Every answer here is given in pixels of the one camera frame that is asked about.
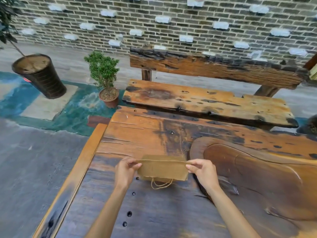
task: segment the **soil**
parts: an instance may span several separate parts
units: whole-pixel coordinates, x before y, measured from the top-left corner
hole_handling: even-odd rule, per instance
[[[44,56],[31,56],[21,59],[17,63],[17,69],[20,73],[34,73],[43,70],[50,63],[50,60]]]
[[[105,101],[111,101],[117,97],[118,93],[119,91],[116,88],[111,88],[109,90],[103,89],[100,92],[100,98]]]

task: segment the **plant stem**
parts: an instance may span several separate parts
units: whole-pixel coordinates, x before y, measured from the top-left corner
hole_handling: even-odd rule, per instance
[[[11,41],[9,40],[9,42],[14,46],[14,48],[19,52],[21,53],[21,55],[26,59],[26,61],[32,66],[32,68],[37,71],[37,68],[35,68],[34,64],[29,60],[29,58],[27,56],[25,56],[23,54],[23,52],[21,52],[21,50]]]

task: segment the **brown paper bag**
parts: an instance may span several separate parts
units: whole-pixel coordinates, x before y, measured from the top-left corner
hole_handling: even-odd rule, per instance
[[[185,181],[188,178],[185,165],[190,163],[182,156],[144,155],[138,162],[142,163],[138,175],[143,180],[171,184],[173,180]]]

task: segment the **forearm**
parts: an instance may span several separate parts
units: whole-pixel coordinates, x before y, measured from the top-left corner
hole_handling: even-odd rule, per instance
[[[260,238],[220,187],[216,190],[208,189],[207,192],[227,225],[232,238]]]
[[[110,238],[117,219],[125,188],[115,188],[85,238]]]

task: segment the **person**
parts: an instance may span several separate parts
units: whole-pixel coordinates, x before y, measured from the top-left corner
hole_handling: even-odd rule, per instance
[[[211,196],[231,236],[233,238],[260,238],[240,210],[221,189],[216,167],[212,162],[203,159],[189,160],[189,162],[191,164],[186,165],[188,172],[197,176],[200,184]],[[123,198],[132,183],[135,171],[141,165],[133,158],[122,159],[116,165],[113,192],[85,238],[110,238]]]

